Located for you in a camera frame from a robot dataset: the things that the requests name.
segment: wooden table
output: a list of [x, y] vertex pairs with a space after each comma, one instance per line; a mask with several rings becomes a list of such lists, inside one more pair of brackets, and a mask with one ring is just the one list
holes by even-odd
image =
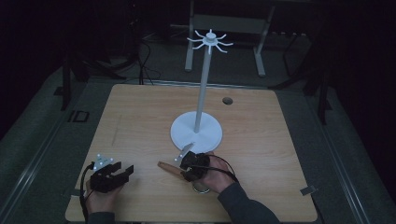
[[[82, 169], [98, 153], [121, 161], [122, 171], [134, 165], [117, 203], [117, 220], [230, 221], [216, 193], [196, 193], [191, 183], [157, 166], [158, 161], [173, 163], [178, 155], [170, 127], [179, 115], [196, 110], [198, 93], [196, 87], [113, 87]], [[224, 97], [233, 104], [224, 104]], [[215, 153], [232, 165], [251, 199], [268, 206], [282, 222], [317, 219], [311, 197], [300, 192], [306, 187], [304, 174], [273, 91], [208, 88], [204, 111], [223, 130]], [[71, 198], [65, 216], [83, 220], [78, 197]]]

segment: white stand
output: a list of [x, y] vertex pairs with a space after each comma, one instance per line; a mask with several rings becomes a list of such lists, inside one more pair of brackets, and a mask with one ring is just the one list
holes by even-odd
[[205, 45], [205, 57], [197, 111], [187, 112], [175, 119], [171, 127], [171, 138], [175, 146], [180, 150], [182, 150], [184, 146], [194, 143], [194, 146], [191, 149], [192, 152], [205, 153], [216, 149], [222, 138], [222, 129], [219, 122], [209, 114], [203, 112], [212, 47], [215, 46], [219, 51], [226, 53], [227, 51], [222, 50], [218, 44], [224, 46], [230, 46], [232, 44], [219, 42], [218, 40], [224, 38], [226, 35], [216, 38], [216, 35], [212, 33], [212, 30], [210, 30], [206, 36], [202, 36], [196, 31], [195, 33], [203, 39], [188, 39], [191, 42], [202, 41], [203, 43], [193, 49], [199, 49]]

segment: table leg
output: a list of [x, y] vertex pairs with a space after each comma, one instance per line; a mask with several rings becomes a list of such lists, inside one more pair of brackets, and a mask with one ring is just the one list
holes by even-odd
[[[189, 25], [189, 38], [193, 39], [194, 34], [194, 0], [190, 0], [190, 25]], [[184, 70], [190, 72], [192, 70], [192, 59], [194, 57], [193, 43], [189, 41], [187, 46], [186, 65]]]
[[268, 35], [268, 30], [271, 24], [271, 20], [274, 16], [275, 7], [271, 7], [270, 13], [268, 14], [267, 21], [262, 27], [262, 37], [257, 47], [253, 48], [254, 58], [256, 60], [257, 72], [259, 77], [265, 77], [264, 65], [262, 63], [262, 47], [264, 45], [265, 37]]

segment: dark sleeve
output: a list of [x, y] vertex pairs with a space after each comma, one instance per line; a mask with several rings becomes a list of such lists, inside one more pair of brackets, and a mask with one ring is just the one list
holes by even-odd
[[234, 224], [279, 223], [275, 214], [254, 200], [250, 200], [238, 183], [231, 184], [218, 197]]
[[88, 216], [88, 224], [115, 224], [116, 216], [110, 212], [91, 213]]

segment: black cable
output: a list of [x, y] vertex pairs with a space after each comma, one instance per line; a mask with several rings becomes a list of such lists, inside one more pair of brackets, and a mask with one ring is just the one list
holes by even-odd
[[314, 203], [315, 208], [317, 209], [318, 215], [320, 217], [320, 221], [321, 221], [322, 224], [324, 224], [325, 223], [324, 222], [324, 218], [323, 218], [323, 215], [320, 212], [320, 209], [319, 209], [319, 207], [317, 205], [317, 202], [315, 202], [315, 199], [314, 199], [314, 197], [312, 197], [312, 195], [311, 195], [311, 198], [312, 198], [312, 202]]
[[191, 165], [190, 167], [201, 168], [201, 169], [206, 169], [206, 170], [219, 171], [219, 172], [222, 172], [222, 173], [228, 175], [236, 183], [239, 183], [239, 180], [236, 178], [235, 174], [231, 173], [230, 171], [221, 170], [219, 168], [211, 167], [211, 166]]
[[91, 163], [85, 168], [81, 176], [81, 181], [79, 183], [79, 203], [82, 208], [82, 214], [84, 215], [85, 223], [88, 223], [88, 209], [87, 209], [87, 205], [85, 204], [86, 201], [84, 199], [84, 179], [85, 179], [85, 174], [87, 174], [88, 170], [93, 170], [93, 165], [94, 163]]
[[206, 155], [206, 156], [208, 156], [208, 157], [215, 157], [215, 158], [218, 158], [218, 159], [221, 159], [222, 161], [224, 161], [225, 163], [227, 163], [227, 165], [230, 167], [230, 169], [233, 171], [233, 167], [231, 166], [231, 164], [230, 163], [228, 163], [226, 160], [224, 160], [222, 157], [219, 157], [219, 156], [216, 156], [216, 155]]

